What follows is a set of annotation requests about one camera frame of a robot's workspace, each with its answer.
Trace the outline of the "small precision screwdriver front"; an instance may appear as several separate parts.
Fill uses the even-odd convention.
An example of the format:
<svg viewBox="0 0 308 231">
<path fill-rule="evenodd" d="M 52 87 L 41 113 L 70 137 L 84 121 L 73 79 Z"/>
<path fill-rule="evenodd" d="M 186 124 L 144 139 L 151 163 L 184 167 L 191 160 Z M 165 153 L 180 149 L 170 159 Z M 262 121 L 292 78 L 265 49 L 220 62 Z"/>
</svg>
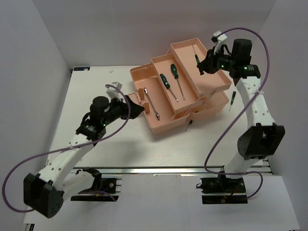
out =
<svg viewBox="0 0 308 231">
<path fill-rule="evenodd" d="M 192 47 L 193 47 L 193 51 L 194 51 L 194 56 L 195 56 L 196 62 L 197 62 L 197 64 L 199 64 L 200 61 L 199 61 L 198 55 L 197 55 L 197 53 L 196 53 L 196 51 L 195 51 L 194 44 L 192 44 Z"/>
</svg>

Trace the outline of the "silver ratchet wrench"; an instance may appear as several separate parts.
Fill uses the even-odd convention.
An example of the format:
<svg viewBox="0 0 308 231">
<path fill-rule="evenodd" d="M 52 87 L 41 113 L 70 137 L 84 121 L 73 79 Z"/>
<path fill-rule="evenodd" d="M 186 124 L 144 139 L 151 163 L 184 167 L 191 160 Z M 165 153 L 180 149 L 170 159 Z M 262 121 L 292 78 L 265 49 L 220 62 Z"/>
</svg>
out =
<svg viewBox="0 0 308 231">
<path fill-rule="evenodd" d="M 148 90 L 147 90 L 146 88 L 144 88 L 143 90 L 144 90 L 144 93 L 145 93 L 145 95 L 147 96 L 147 98 L 148 98 L 148 100 L 149 100 L 150 105 L 152 106 L 152 108 L 153 108 L 153 110 L 154 110 L 154 113 L 155 113 L 155 116 L 156 116 L 157 120 L 159 121 L 159 120 L 160 120 L 160 115 L 159 115 L 159 113 L 158 113 L 156 107 L 155 107 L 154 104 L 153 104 L 153 101 L 152 101 L 152 99 L 151 99 L 151 97 L 150 97 L 150 95 L 149 95 Z"/>
</svg>

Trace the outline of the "large green screwdriver tip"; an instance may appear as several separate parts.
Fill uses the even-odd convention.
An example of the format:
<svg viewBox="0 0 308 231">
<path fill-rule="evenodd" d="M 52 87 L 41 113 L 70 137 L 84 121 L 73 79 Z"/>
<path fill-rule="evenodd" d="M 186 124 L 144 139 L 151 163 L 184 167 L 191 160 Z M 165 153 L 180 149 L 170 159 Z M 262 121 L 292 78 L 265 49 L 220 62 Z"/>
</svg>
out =
<svg viewBox="0 0 308 231">
<path fill-rule="evenodd" d="M 171 73 L 173 74 L 175 80 L 176 80 L 177 83 L 178 83 L 179 90 L 180 90 L 180 92 L 181 92 L 182 98 L 183 98 L 183 100 L 185 100 L 185 96 L 184 96 L 184 93 L 183 93 L 182 88 L 181 88 L 181 85 L 180 85 L 179 75 L 178 75 L 178 71 L 177 71 L 176 65 L 175 65 L 175 64 L 171 64 L 171 65 L 170 65 L 170 69 L 171 69 Z"/>
</svg>

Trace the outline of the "pink plastic toolbox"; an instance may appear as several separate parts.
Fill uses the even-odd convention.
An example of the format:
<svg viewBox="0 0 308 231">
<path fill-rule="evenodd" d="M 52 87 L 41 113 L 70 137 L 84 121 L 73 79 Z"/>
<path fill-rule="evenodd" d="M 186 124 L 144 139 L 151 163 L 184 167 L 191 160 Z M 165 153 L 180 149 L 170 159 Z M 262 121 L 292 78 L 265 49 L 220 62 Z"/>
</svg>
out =
<svg viewBox="0 0 308 231">
<path fill-rule="evenodd" d="M 165 55 L 130 70 L 136 91 L 129 97 L 144 107 L 154 134 L 211 117 L 228 104 L 229 77 L 222 71 L 199 73 L 196 60 L 206 53 L 198 38 L 175 42 Z"/>
</svg>

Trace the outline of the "large green screwdriver front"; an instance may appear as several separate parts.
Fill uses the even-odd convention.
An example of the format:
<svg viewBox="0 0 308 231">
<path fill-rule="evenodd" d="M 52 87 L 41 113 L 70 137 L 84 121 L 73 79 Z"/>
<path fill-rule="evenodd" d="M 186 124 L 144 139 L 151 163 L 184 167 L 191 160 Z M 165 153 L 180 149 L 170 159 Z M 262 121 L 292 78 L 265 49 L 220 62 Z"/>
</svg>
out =
<svg viewBox="0 0 308 231">
<path fill-rule="evenodd" d="M 159 76 L 161 77 L 162 82 L 163 82 L 165 88 L 166 88 L 167 90 L 170 91 L 171 95 L 172 95 L 172 96 L 174 97 L 174 99 L 178 102 L 178 99 L 177 99 L 177 97 L 175 96 L 174 92 L 172 91 L 171 86 L 170 86 L 170 84 L 169 84 L 167 78 L 165 77 L 165 75 L 159 74 Z"/>
</svg>

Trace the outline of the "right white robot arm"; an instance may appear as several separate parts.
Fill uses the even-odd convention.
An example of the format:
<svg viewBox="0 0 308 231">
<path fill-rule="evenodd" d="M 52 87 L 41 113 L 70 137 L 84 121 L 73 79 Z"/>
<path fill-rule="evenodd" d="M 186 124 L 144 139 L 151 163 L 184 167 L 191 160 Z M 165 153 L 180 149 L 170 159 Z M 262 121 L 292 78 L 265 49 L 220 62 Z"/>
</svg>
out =
<svg viewBox="0 0 308 231">
<path fill-rule="evenodd" d="M 247 118 L 247 131 L 237 141 L 237 153 L 217 172 L 223 175 L 217 180 L 223 192 L 230 191 L 235 186 L 234 179 L 246 174 L 254 163 L 273 155 L 285 135 L 284 126 L 276 124 L 267 107 L 262 92 L 265 80 L 260 78 L 258 66 L 250 63 L 251 49 L 250 40 L 236 39 L 232 52 L 225 54 L 228 48 L 217 42 L 198 65 L 209 74 L 219 70 L 229 72 L 244 104 L 236 119 L 242 114 Z"/>
</svg>

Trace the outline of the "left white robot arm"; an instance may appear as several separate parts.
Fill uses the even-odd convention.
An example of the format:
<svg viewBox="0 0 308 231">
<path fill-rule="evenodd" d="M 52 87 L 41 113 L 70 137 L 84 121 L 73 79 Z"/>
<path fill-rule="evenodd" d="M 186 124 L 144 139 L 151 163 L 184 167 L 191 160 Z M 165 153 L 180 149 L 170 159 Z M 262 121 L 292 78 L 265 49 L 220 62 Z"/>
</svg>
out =
<svg viewBox="0 0 308 231">
<path fill-rule="evenodd" d="M 102 175 L 94 168 L 78 171 L 67 179 L 70 171 L 91 151 L 96 141 L 106 134 L 106 126 L 117 119 L 135 119 L 144 107 L 135 104 L 128 96 L 127 102 L 104 96 L 93 99 L 90 111 L 82 118 L 80 126 L 70 141 L 72 148 L 53 159 L 36 175 L 24 178 L 24 203 L 47 218 L 54 217 L 65 200 L 80 192 L 95 193 L 102 189 Z"/>
</svg>

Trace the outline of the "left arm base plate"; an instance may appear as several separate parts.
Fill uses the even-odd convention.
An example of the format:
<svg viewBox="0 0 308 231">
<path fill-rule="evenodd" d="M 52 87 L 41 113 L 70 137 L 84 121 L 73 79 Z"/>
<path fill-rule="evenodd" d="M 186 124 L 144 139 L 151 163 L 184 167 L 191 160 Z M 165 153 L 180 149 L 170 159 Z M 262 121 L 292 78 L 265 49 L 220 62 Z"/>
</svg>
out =
<svg viewBox="0 0 308 231">
<path fill-rule="evenodd" d="M 75 202 L 116 202 L 119 199 L 122 186 L 122 176 L 103 174 L 101 186 L 98 190 L 84 190 L 72 196 Z"/>
</svg>

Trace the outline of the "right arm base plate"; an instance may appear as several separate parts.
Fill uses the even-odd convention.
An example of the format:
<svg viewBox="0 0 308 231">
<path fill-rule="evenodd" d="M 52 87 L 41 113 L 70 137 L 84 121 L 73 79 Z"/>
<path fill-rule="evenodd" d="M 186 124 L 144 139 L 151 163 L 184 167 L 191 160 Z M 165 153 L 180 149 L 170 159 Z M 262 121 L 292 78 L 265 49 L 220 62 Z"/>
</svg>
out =
<svg viewBox="0 0 308 231">
<path fill-rule="evenodd" d="M 248 203 L 243 178 L 230 179 L 224 175 L 200 178 L 196 188 L 201 189 L 202 203 L 204 205 Z"/>
</svg>

